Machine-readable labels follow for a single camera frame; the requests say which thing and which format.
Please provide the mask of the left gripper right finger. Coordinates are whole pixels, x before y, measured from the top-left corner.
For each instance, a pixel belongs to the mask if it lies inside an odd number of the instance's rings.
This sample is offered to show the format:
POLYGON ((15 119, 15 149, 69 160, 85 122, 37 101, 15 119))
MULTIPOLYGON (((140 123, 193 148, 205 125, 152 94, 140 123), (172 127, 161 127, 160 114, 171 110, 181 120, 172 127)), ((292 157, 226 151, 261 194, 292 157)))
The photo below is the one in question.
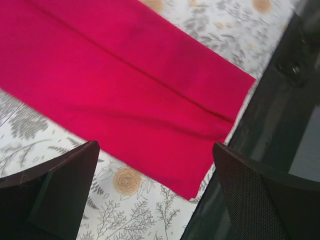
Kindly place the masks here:
POLYGON ((318 240, 320 184, 215 143, 215 172, 237 240, 318 240))

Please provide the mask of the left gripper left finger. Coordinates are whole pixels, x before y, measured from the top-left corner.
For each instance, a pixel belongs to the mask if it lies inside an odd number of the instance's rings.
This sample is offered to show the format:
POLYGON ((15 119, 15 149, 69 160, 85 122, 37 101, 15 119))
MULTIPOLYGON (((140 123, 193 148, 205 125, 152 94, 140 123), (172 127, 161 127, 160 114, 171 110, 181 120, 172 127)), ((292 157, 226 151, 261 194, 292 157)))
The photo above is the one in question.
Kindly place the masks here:
POLYGON ((88 141, 67 153, 0 179, 2 240, 74 240, 100 146, 88 141))

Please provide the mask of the magenta t-shirt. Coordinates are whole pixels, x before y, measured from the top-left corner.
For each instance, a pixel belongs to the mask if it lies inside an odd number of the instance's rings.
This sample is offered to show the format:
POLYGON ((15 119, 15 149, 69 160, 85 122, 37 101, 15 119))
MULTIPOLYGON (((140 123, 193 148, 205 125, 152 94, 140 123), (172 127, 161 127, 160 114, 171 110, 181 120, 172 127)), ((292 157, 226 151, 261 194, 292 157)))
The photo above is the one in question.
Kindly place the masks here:
POLYGON ((137 0, 0 3, 0 87, 187 200, 254 81, 137 0))

